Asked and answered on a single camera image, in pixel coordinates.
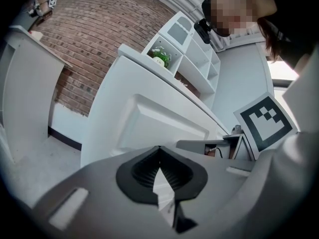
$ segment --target concrete floor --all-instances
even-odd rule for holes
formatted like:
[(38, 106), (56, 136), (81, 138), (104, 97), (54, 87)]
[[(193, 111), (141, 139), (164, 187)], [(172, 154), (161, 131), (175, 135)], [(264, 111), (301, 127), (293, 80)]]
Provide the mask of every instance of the concrete floor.
[(16, 164), (2, 154), (1, 171), (11, 193), (32, 208), (45, 192), (80, 169), (80, 158), (79, 150), (50, 136)]

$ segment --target green plant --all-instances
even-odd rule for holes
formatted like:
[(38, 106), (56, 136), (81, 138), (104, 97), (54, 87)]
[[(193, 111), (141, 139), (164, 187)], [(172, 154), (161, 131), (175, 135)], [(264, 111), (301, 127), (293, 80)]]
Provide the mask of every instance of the green plant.
[(156, 47), (155, 49), (152, 50), (153, 52), (153, 57), (158, 57), (165, 63), (165, 67), (167, 68), (169, 66), (169, 63), (171, 61), (171, 55), (167, 54), (164, 50), (163, 47)]

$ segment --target paper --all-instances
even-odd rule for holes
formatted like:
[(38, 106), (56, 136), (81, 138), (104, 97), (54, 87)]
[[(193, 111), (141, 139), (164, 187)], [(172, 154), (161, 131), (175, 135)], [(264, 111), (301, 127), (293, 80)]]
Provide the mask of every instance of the paper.
[(297, 127), (283, 107), (269, 93), (234, 112), (257, 160), (265, 149), (276, 148)]

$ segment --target brick wall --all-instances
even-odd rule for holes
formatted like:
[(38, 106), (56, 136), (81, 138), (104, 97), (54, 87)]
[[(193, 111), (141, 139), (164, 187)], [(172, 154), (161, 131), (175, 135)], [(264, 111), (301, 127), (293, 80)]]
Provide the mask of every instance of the brick wall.
[(58, 0), (53, 16), (34, 28), (70, 62), (56, 101), (88, 115), (97, 90), (124, 43), (141, 52), (174, 12), (157, 0)]

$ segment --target window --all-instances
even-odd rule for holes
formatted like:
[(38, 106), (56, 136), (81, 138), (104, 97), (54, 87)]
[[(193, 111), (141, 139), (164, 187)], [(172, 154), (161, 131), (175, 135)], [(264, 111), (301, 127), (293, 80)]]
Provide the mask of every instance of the window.
[(274, 90), (275, 90), (275, 99), (281, 104), (281, 106), (285, 109), (285, 111), (288, 113), (290, 118), (293, 120), (295, 125), (297, 126), (298, 130), (298, 124), (297, 121), (290, 110), (288, 104), (283, 98), (283, 94), (286, 92), (287, 87), (291, 84), (292, 81), (295, 81), (298, 79), (298, 74), (292, 70), (284, 61), (277, 61), (275, 63), (269, 61), (268, 66), (271, 73), (271, 78), (274, 82)]
[(268, 61), (268, 66), (272, 79), (294, 81), (299, 77), (284, 61)]

